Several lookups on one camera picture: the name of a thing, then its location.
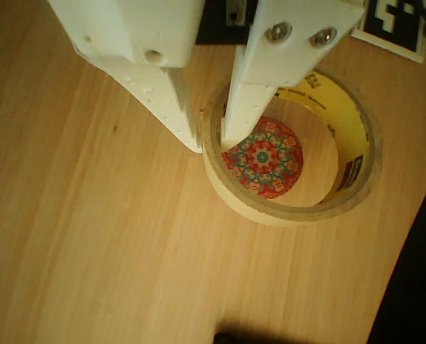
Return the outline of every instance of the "black object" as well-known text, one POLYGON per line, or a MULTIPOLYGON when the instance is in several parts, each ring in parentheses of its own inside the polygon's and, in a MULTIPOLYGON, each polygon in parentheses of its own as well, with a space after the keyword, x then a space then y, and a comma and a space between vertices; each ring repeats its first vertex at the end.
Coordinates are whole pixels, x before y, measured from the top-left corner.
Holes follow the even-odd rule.
POLYGON ((206 0, 196 44, 247 44, 250 26, 255 18, 256 6, 257 0, 247 0, 245 25, 228 27, 226 25, 226 0, 206 0))
POLYGON ((368 343, 426 343, 426 197, 394 267, 368 343))

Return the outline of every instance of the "screw head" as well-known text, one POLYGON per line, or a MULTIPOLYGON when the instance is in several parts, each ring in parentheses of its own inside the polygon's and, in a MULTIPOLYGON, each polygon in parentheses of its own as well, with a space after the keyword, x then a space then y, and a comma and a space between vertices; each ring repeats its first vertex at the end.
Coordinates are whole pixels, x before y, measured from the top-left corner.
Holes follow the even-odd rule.
POLYGON ((309 40, 312 47, 321 48, 332 42, 336 38, 337 30, 333 27, 322 29, 314 34, 309 40))
POLYGON ((293 27, 286 21, 275 24, 265 32, 265 36, 272 44, 284 42, 291 34, 293 27))

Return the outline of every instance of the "wooden surface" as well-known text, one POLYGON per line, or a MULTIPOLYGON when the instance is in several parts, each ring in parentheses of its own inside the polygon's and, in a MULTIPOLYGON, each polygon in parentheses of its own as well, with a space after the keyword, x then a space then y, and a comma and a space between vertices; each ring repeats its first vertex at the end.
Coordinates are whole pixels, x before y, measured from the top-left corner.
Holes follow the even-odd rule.
MULTIPOLYGON (((197 112, 232 55, 194 54, 197 112)), ((346 38, 321 66, 379 119, 379 186, 336 219, 260 226, 45 0, 1 0, 0 343, 210 343, 222 326, 364 343, 426 192, 426 62, 346 38)))

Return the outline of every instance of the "roll of tape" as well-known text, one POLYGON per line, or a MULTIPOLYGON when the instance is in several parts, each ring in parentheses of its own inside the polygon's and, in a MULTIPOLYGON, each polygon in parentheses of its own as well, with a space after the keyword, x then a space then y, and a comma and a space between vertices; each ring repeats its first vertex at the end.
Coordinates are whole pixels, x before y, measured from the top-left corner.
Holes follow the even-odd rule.
POLYGON ((313 111, 333 133, 339 152, 338 175, 328 195, 312 207, 275 204, 246 190, 222 160, 221 118, 227 87, 212 102, 202 121, 205 168, 215 191, 237 213, 274 226, 318 221, 338 216, 358 205, 371 192, 382 168, 382 137, 371 112, 334 78, 314 70, 302 83, 280 88, 276 97, 313 111))

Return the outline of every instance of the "colorful circular sticker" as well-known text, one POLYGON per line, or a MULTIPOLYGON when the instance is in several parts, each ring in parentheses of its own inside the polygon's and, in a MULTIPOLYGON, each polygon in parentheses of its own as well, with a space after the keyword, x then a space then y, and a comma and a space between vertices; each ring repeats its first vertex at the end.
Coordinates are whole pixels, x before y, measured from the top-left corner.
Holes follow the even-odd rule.
POLYGON ((302 147, 291 129, 279 120, 261 117, 241 143, 222 154, 227 168, 251 192, 274 199, 299 179, 302 147))

